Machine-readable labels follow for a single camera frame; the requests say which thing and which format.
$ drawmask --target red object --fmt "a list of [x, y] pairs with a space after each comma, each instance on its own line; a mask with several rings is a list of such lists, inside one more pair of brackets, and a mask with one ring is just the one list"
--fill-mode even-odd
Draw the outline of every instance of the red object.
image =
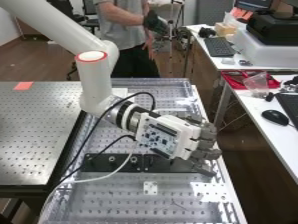
[[14, 90], [16, 90], [16, 91], [28, 90], [32, 85], [34, 85], [34, 82], [19, 82], [19, 84], [15, 86]]
[[[250, 72], [261, 73], [265, 71], [236, 71], [236, 70], [233, 70], [233, 71], [222, 71], [221, 75], [233, 89], [248, 89], [244, 84], [244, 80], [253, 77], [253, 75], [248, 74]], [[281, 87], [281, 83], [273, 78], [273, 76], [270, 74], [268, 74], [268, 86], [269, 86], [269, 89], [277, 89]]]

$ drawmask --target paper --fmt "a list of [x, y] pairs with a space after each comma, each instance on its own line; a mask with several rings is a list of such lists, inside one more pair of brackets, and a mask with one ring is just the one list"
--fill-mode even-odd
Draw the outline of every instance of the paper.
[[14, 90], [16, 90], [16, 91], [30, 90], [32, 85], [34, 85], [34, 82], [19, 82], [19, 84], [15, 86]]
[[253, 12], [248, 12], [242, 18], [244, 18], [245, 20], [249, 20], [250, 17], [252, 17], [252, 15], [253, 15]]

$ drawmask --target black cable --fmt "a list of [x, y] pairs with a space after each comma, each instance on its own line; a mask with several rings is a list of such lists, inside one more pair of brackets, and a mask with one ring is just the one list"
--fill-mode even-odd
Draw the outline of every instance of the black cable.
[[103, 115], [100, 116], [99, 120], [96, 121], [96, 124], [95, 124], [95, 126], [93, 126], [93, 128], [92, 128], [92, 130], [91, 130], [91, 132], [89, 132], [89, 134], [88, 134], [88, 136], [87, 136], [87, 138], [85, 138], [85, 140], [84, 140], [84, 142], [83, 142], [83, 144], [81, 144], [81, 147], [80, 147], [80, 149], [79, 149], [79, 151], [77, 151], [77, 154], [76, 154], [76, 156], [73, 157], [73, 159], [72, 159], [71, 163], [68, 164], [67, 168], [64, 169], [61, 176], [67, 173], [69, 167], [71, 167], [71, 166], [73, 165], [73, 163], [76, 162], [77, 157], [79, 157], [80, 154], [81, 154], [83, 148], [84, 148], [84, 146], [85, 146], [85, 144], [87, 144], [87, 142], [88, 142], [88, 140], [89, 140], [89, 138], [91, 138], [91, 136], [92, 136], [95, 130], [96, 130], [97, 125], [100, 124], [103, 118], [105, 117], [105, 115], [109, 113], [111, 110], [115, 109], [115, 107], [117, 107], [121, 103], [124, 103], [127, 100], [129, 100], [131, 98], [133, 98], [133, 97], [136, 97], [136, 96], [139, 96], [139, 95], [149, 95], [149, 96], [152, 97], [152, 109], [151, 109], [151, 110], [153, 111], [153, 110], [156, 109], [156, 98], [155, 98], [155, 96], [153, 96], [149, 92], [139, 92], [139, 93], [135, 93], [133, 95], [125, 97], [125, 98], [121, 99], [119, 102], [116, 102], [116, 103], [115, 103], [115, 104], [105, 110], [105, 112], [104, 112]]
[[[123, 138], [131, 138], [133, 141], [136, 141], [135, 136], [132, 135], [123, 135], [121, 137], [119, 137], [97, 154], [95, 157], [91, 157], [91, 159], [88, 160], [88, 162], [91, 162], [93, 159], [96, 159], [113, 145], [115, 143], [117, 143]], [[84, 166], [87, 165], [87, 163], [83, 163], [80, 165], [80, 167], [73, 170], [64, 178], [63, 180], [60, 180], [60, 182], [56, 184], [56, 186], [52, 188], [55, 189]]]

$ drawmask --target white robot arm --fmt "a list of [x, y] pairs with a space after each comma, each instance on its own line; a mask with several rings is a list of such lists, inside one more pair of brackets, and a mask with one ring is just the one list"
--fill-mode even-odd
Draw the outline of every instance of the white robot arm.
[[[100, 117], [115, 100], [111, 74], [119, 59], [117, 46], [93, 36], [46, 0], [0, 0], [0, 7], [77, 55], [81, 109]], [[95, 61], [99, 62], [96, 70], [87, 68], [85, 63]], [[120, 128], [135, 132], [140, 144], [167, 159], [179, 157], [196, 162], [217, 159], [221, 151], [212, 149], [217, 136], [214, 126], [201, 118], [184, 118], [187, 120], [160, 116], [125, 102], [111, 111], [108, 119]]]

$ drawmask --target white desk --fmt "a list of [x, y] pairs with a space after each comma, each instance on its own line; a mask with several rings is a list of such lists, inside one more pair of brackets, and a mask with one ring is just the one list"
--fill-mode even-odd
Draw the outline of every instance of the white desk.
[[[288, 81], [296, 75], [274, 76], [278, 81]], [[234, 90], [226, 83], [225, 89], [229, 88], [234, 93], [248, 115], [250, 116], [256, 126], [258, 127], [272, 149], [274, 150], [281, 162], [284, 163], [293, 179], [298, 184], [298, 131], [294, 127], [280, 126], [262, 118], [261, 114], [265, 110], [277, 110], [286, 114], [278, 100], [274, 98], [272, 102], [264, 99], [253, 98], [249, 90]]]
[[191, 30], [191, 33], [195, 36], [196, 41], [201, 45], [201, 47], [202, 47], [202, 49], [204, 49], [204, 51], [206, 53], [206, 56], [209, 57], [209, 59], [213, 62], [213, 64], [214, 64], [214, 66], [216, 66], [218, 71], [224, 71], [224, 70], [266, 70], [266, 71], [284, 71], [284, 70], [290, 71], [290, 70], [294, 70], [294, 71], [298, 71], [298, 66], [296, 68], [289, 68], [289, 67], [266, 67], [266, 66], [241, 66], [240, 65], [240, 60], [246, 60], [248, 61], [248, 59], [245, 58], [245, 56], [242, 54], [238, 54], [238, 53], [236, 53], [236, 55], [234, 55], [234, 60], [236, 60], [236, 64], [234, 65], [222, 64], [221, 63], [222, 58], [217, 58], [217, 57], [212, 57], [210, 56], [206, 44], [204, 42], [205, 38], [201, 38], [198, 36], [198, 31], [201, 30], [202, 27], [205, 27], [205, 28], [214, 28], [214, 26], [208, 26], [208, 25], [202, 24], [202, 25], [187, 26], [187, 29]]
[[[236, 65], [225, 65], [221, 63], [222, 58], [212, 57], [204, 42], [204, 38], [198, 36], [198, 31], [202, 27], [213, 28], [208, 25], [195, 25], [187, 26], [187, 29], [191, 30], [192, 35], [196, 38], [197, 43], [204, 49], [204, 52], [212, 61], [217, 71], [224, 70], [265, 70], [265, 71], [298, 71], [297, 68], [286, 68], [286, 67], [261, 67], [261, 66], [241, 66], [238, 64], [240, 60], [248, 60], [244, 55], [236, 54], [234, 60], [237, 62]], [[286, 76], [274, 76], [280, 81], [293, 79], [294, 75]], [[293, 127], [282, 127], [268, 120], [265, 120], [261, 116], [265, 110], [278, 110], [285, 113], [277, 99], [273, 102], [266, 102], [262, 99], [256, 99], [249, 96], [249, 91], [246, 90], [234, 90], [230, 88], [229, 84], [224, 81], [224, 92], [221, 96], [220, 106], [216, 114], [214, 124], [217, 127], [221, 126], [226, 108], [229, 105], [230, 95], [232, 93], [236, 95], [241, 105], [244, 106], [253, 122], [256, 123], [270, 147], [273, 148], [281, 162], [284, 163], [290, 175], [293, 176], [294, 181], [298, 184], [298, 131]]]

